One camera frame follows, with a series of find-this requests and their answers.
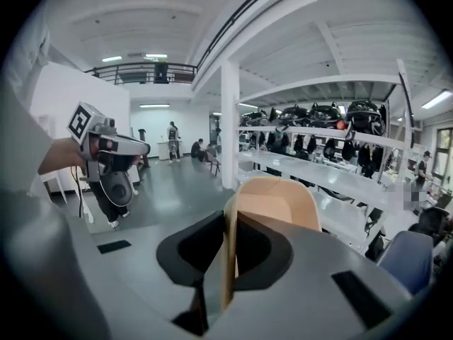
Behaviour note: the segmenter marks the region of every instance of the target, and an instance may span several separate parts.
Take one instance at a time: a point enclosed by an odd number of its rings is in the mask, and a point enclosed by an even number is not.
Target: metal shelving rack
[[[318,79],[310,79],[306,81],[285,84],[284,86],[261,91],[247,97],[240,99],[237,98],[234,101],[234,109],[236,110],[233,109],[232,118],[235,123],[238,122],[234,115],[236,114],[237,117],[239,117],[238,105],[240,103],[247,103],[259,108],[266,108],[271,105],[289,105],[295,103],[312,102],[323,104],[330,103],[332,101],[336,101],[338,104],[341,104],[341,102],[343,101],[351,102],[355,99],[361,100],[364,98],[356,95],[354,95],[354,97],[348,96],[347,94],[345,94],[344,90],[341,89],[341,87],[344,85],[356,87],[357,85],[364,84],[363,82],[367,82],[368,84],[371,84],[372,92],[373,90],[375,91],[374,96],[371,97],[372,101],[382,103],[386,106],[387,133],[385,134],[385,136],[380,137],[356,132],[354,141],[367,142],[369,144],[381,145],[384,147],[384,156],[382,159],[381,168],[379,170],[378,181],[381,177],[388,153],[392,148],[401,150],[403,152],[403,157],[401,160],[401,168],[398,173],[396,182],[402,182],[405,171],[404,168],[407,167],[408,152],[409,149],[413,146],[413,124],[411,120],[411,94],[408,85],[406,69],[401,59],[397,60],[396,65],[398,67],[398,75],[395,76],[376,74],[349,74],[342,76],[328,76]],[[335,92],[332,93],[331,90],[329,91],[329,85],[334,85],[339,88],[336,93],[336,98],[331,97],[330,94],[335,95]],[[404,120],[401,122],[401,127],[403,127],[403,125],[406,126],[403,142],[387,137],[390,131],[389,128],[391,116],[389,108],[389,96],[398,85],[401,85],[403,88],[405,102]],[[313,86],[317,86],[317,89],[319,90],[319,96],[315,98],[306,97],[305,93]],[[239,169],[239,162],[249,161],[260,164],[261,167],[271,167],[272,169],[281,171],[282,175],[288,178],[289,176],[295,176],[298,179],[304,179],[309,182],[315,183],[316,185],[327,187],[329,190],[350,196],[354,200],[358,200],[367,204],[367,210],[365,211],[365,213],[361,212],[359,215],[357,214],[357,207],[353,204],[341,202],[340,200],[332,197],[326,198],[325,196],[320,196],[319,194],[314,195],[319,206],[320,204],[322,204],[323,206],[319,213],[321,225],[323,225],[325,229],[337,235],[340,240],[342,240],[346,244],[349,244],[355,250],[359,251],[362,254],[366,252],[367,247],[377,236],[385,220],[391,215],[390,193],[385,193],[384,189],[381,188],[379,184],[372,179],[358,176],[353,173],[347,173],[341,171],[340,169],[285,157],[279,154],[260,152],[259,149],[254,152],[239,152],[239,150],[237,149],[237,147],[239,147],[238,136],[241,131],[256,131],[259,135],[259,132],[275,131],[275,126],[239,127],[236,124],[233,125],[233,130],[233,147],[236,152],[233,155],[231,175],[236,184],[240,183],[241,181],[248,180],[253,176],[265,175],[265,173],[261,173],[259,171],[246,173]],[[346,131],[316,127],[289,127],[285,132],[315,135],[319,137],[333,137],[342,140],[345,139],[346,135]],[[351,222],[349,220],[350,218],[345,218],[342,221],[341,218],[335,216],[336,211],[341,211],[344,215],[360,218],[357,219],[357,221],[359,222],[359,225],[362,226],[363,223],[367,221],[368,215],[374,208],[383,210],[383,213],[378,222],[375,223],[369,230],[368,234],[365,234],[364,228],[362,228],[363,232],[361,233],[360,231],[357,231],[357,228],[345,228],[344,222]]]

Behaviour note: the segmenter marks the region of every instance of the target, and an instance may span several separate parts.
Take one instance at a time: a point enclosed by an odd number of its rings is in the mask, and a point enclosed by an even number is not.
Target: white wall
[[[130,92],[130,99],[138,103],[160,103],[167,100],[189,100],[194,98],[190,84],[138,84],[128,83],[122,86]]]
[[[53,138],[68,137],[67,124],[79,101],[90,103],[104,115],[114,118],[118,133],[130,135],[129,91],[56,63],[42,68],[33,92],[30,113],[34,116],[51,115]],[[138,181],[136,169],[130,175]],[[69,168],[63,169],[60,176],[64,190],[76,188]],[[50,188],[57,190],[53,183],[50,183]]]
[[[179,129],[182,145],[181,154],[190,152],[192,144],[202,138],[205,144],[210,138],[209,106],[195,103],[171,103],[169,108],[136,108],[131,110],[131,126],[134,136],[138,130],[146,130],[145,139],[151,145],[150,157],[158,156],[157,143],[167,141],[167,127],[174,121]]]

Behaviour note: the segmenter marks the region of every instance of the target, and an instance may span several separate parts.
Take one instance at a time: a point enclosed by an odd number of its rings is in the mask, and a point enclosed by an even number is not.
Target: loudspeaker
[[[154,65],[154,83],[168,84],[167,63],[156,63]]]
[[[132,200],[132,188],[124,171],[115,171],[101,177],[101,187],[108,200],[117,207],[124,207]]]

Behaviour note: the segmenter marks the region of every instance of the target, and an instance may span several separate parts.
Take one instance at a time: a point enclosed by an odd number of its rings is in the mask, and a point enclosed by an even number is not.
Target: window
[[[449,165],[453,165],[450,161],[452,156],[452,139],[453,128],[446,128],[437,131],[436,151],[434,153],[434,165],[432,167],[432,175],[444,181],[445,174]]]

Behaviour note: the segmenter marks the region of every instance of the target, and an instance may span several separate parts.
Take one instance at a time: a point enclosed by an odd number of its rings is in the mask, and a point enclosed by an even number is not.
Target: hand
[[[112,142],[107,142],[107,148],[112,147]],[[99,151],[99,139],[93,139],[90,144],[91,156],[96,157]],[[139,157],[135,157],[132,164],[137,164]],[[47,151],[39,169],[39,175],[51,171],[64,169],[65,167],[80,166],[86,168],[86,160],[81,156],[80,147],[72,138],[54,140]]]

